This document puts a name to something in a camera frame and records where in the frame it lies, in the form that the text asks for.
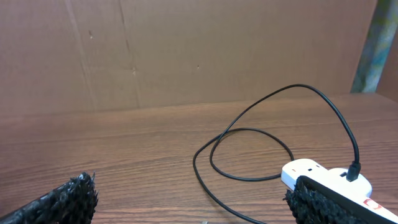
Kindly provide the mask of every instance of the black cable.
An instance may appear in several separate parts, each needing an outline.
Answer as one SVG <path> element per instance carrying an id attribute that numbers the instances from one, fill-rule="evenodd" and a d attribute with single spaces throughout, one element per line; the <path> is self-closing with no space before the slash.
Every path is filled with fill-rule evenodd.
<path id="1" fill-rule="evenodd" d="M 210 140 L 210 141 L 207 142 L 204 146 L 202 146 L 202 147 L 195 153 L 195 155 L 194 155 L 194 157 L 193 157 L 193 170 L 195 171 L 195 174 L 196 174 L 196 176 L 197 176 L 197 178 L 198 178 L 198 180 L 199 180 L 199 183 L 201 184 L 201 186 L 203 187 L 203 189 L 205 189 L 206 193 L 207 193 L 215 202 L 217 202 L 221 207 L 223 207 L 225 210 L 227 210 L 227 211 L 229 211 L 230 213 L 232 213 L 233 215 L 236 215 L 237 217 L 242 218 L 243 220 L 246 220 L 246 221 L 251 222 L 251 223 L 255 223 L 255 224 L 265 224 L 265 223 L 263 223 L 263 222 L 254 220 L 254 219 L 252 219 L 252 218 L 250 218 L 250 217 L 247 217 L 247 216 L 245 216 L 245 215 L 240 214 L 239 212 L 234 211 L 233 209 L 231 209 L 231 208 L 229 208 L 228 206 L 226 206 L 223 202 L 221 202 L 220 200 L 218 200 L 217 197 L 214 196 L 214 195 L 212 194 L 212 192 L 210 192 L 210 190 L 207 188 L 207 186 L 205 185 L 205 183 L 204 183 L 203 180 L 201 179 L 200 174 L 199 174 L 198 169 L 197 169 L 197 166 L 196 166 L 196 159 L 197 159 L 199 153 L 201 153 L 201 152 L 202 152 L 207 146 L 209 146 L 211 143 L 213 143 L 213 142 L 216 141 L 215 144 L 214 144 L 214 146 L 213 146 L 213 148 L 211 149 L 211 152 L 210 152 L 210 164 L 211 164 L 211 166 L 214 168 L 214 170 L 217 171 L 219 174 L 221 174 L 221 175 L 223 175 L 223 176 L 225 176 L 225 177 L 228 177 L 228 178 L 230 178 L 230 179 L 242 180 L 242 181 L 248 181 L 248 182 L 263 181 L 263 180 L 272 180 L 272 179 L 279 178 L 281 174 L 276 174 L 276 175 L 272 175 L 272 176 L 268 176 L 268 177 L 261 177 L 261 178 L 236 177 L 236 176 L 234 176 L 234 175 L 227 174 L 227 173 L 223 172 L 222 170 L 220 170 L 219 168 L 217 168 L 217 166 L 213 163 L 213 154 L 214 154 L 214 151 L 216 150 L 218 144 L 220 143 L 221 139 L 225 136 L 225 134 L 231 133 L 231 132 L 234 132 L 234 131 L 244 131 L 244 130 L 246 130 L 246 131 L 257 131 L 257 132 L 259 132 L 259 133 L 262 133 L 262 134 L 265 134 L 265 135 L 271 137 L 272 139 L 274 139 L 275 141 L 277 141 L 280 145 L 282 145 L 282 146 L 285 148 L 285 150 L 287 151 L 287 153 L 289 154 L 291 160 L 294 160 L 292 151 L 291 151 L 280 139 L 278 139 L 277 137 L 275 137 L 275 136 L 273 136 L 273 135 L 271 135 L 271 134 L 269 134 L 269 133 L 267 133 L 267 132 L 265 132 L 265 131 L 262 131 L 262 130 L 260 130 L 260 129 L 255 129 L 255 128 L 236 128 L 236 129 L 231 129 L 231 130 L 230 130 L 230 128 L 232 127 L 232 125 L 234 125 L 234 123 L 237 122 L 237 120 L 238 120 L 240 117 L 242 117 L 242 116 L 243 116 L 248 110 L 250 110 L 253 106 L 256 106 L 256 105 L 259 104 L 260 102 L 264 101 L 265 99 L 267 99 L 267 98 L 269 98 L 269 97 L 271 97 L 271 96 L 273 96 L 273 95 L 275 95 L 275 94 L 277 94 L 277 93 L 279 93 L 279 92 L 281 92 L 281 91 L 284 91 L 284 90 L 287 90 L 287 89 L 293 88 L 293 87 L 303 87 L 303 88 L 308 88 L 309 90 L 314 91 L 314 92 L 317 93 L 319 96 L 321 96 L 321 97 L 328 103 L 328 105 L 332 108 L 332 110 L 336 113 L 337 117 L 339 118 L 339 120 L 340 120 L 341 123 L 343 124 L 343 127 L 345 128 L 345 130 L 346 130 L 346 132 L 347 132 L 347 134 L 348 134 L 348 136 L 349 136 L 349 138 L 351 139 L 351 142 L 352 142 L 352 144 L 353 144 L 353 148 L 354 148 L 354 161 L 353 161 L 353 164 L 352 164 L 351 166 L 355 166 L 355 169 L 356 169 L 355 172 L 358 172 L 358 173 L 356 174 L 356 177 L 358 177 L 358 174 L 359 174 L 360 163 L 359 163 L 359 149 L 358 149 L 358 145 L 357 145 L 357 143 L 356 143 L 354 134 L 353 134 L 352 131 L 350 130 L 350 128 L 349 128 L 349 126 L 348 126 L 346 120 L 344 119 L 344 117 L 343 117 L 343 115 L 340 113 L 340 111 L 337 109 L 337 107 L 336 107 L 336 106 L 335 106 L 335 105 L 334 105 L 334 104 L 333 104 L 321 91 L 317 90 L 316 88 L 314 88 L 314 87 L 312 87 L 312 86 L 304 85 L 304 84 L 294 84 L 294 85 L 289 85 L 289 86 L 283 87 L 283 88 L 281 88 L 281 89 L 279 89 L 279 90 L 277 90 L 277 91 L 275 91 L 275 92 L 273 92 L 273 93 L 271 93 L 271 94 L 269 94 L 269 95 L 267 95 L 267 96 L 261 98 L 260 100 L 256 101 L 256 102 L 253 103 L 251 106 L 249 106 L 248 108 L 246 108 L 238 117 L 236 117 L 236 118 L 231 122 L 231 124 L 230 124 L 221 134 L 219 134 L 218 136 L 214 137 L 212 140 Z"/>

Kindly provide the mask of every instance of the extension socket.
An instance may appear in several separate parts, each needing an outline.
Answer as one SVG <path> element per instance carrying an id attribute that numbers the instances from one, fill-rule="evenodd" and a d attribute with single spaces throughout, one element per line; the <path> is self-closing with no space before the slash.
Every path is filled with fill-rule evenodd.
<path id="1" fill-rule="evenodd" d="M 398 217 L 372 199 L 372 186 L 363 175 L 350 182 L 346 179 L 347 169 L 334 168 L 327 170 L 311 159 L 297 159 L 282 168 L 282 181 L 294 190 L 297 178 L 304 175 L 330 190 L 344 196 L 358 205 L 390 221 L 398 223 Z"/>

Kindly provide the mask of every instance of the wooden table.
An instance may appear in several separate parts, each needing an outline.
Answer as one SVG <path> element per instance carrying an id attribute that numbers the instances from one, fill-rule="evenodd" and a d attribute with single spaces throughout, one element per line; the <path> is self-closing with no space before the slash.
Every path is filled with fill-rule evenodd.
<path id="1" fill-rule="evenodd" d="M 379 95 L 331 97 L 359 144 L 362 174 L 372 198 L 398 214 L 398 104 Z M 0 119 L 0 215 L 30 202 L 82 171 L 96 171 L 99 204 L 94 223 L 245 223 L 203 191 L 192 168 L 194 153 L 251 102 L 217 103 L 106 113 Z M 269 100 L 236 127 L 266 130 L 296 159 L 346 167 L 351 143 L 319 97 Z M 294 223 L 280 179 L 239 182 L 198 158 L 209 188 L 226 204 L 267 223 Z M 241 132 L 223 141 L 215 163 L 246 177 L 280 172 L 289 161 L 273 140 Z"/>

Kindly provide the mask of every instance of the cardboard panel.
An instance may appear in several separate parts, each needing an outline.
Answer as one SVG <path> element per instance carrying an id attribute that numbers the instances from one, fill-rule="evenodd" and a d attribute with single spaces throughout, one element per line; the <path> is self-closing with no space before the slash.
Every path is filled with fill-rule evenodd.
<path id="1" fill-rule="evenodd" d="M 377 85 L 377 93 L 398 102 L 398 32 L 395 34 L 383 73 Z"/>
<path id="2" fill-rule="evenodd" d="M 0 5 L 0 115 L 92 110 L 65 3 Z"/>
<path id="3" fill-rule="evenodd" d="M 119 0 L 67 1 L 72 2 L 95 108 L 137 108 L 132 57 Z"/>
<path id="4" fill-rule="evenodd" d="M 297 82 L 348 93 L 375 3 L 121 0 L 140 104 L 257 99 Z"/>

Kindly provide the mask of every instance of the red logo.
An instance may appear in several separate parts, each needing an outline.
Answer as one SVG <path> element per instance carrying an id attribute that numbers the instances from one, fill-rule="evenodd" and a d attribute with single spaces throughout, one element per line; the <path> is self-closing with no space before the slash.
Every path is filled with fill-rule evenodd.
<path id="1" fill-rule="evenodd" d="M 375 210 L 382 208 L 381 205 L 379 205 L 378 203 L 376 203 L 374 200 L 372 200 L 370 198 L 366 199 L 363 203 L 365 203 L 365 205 L 367 205 Z"/>

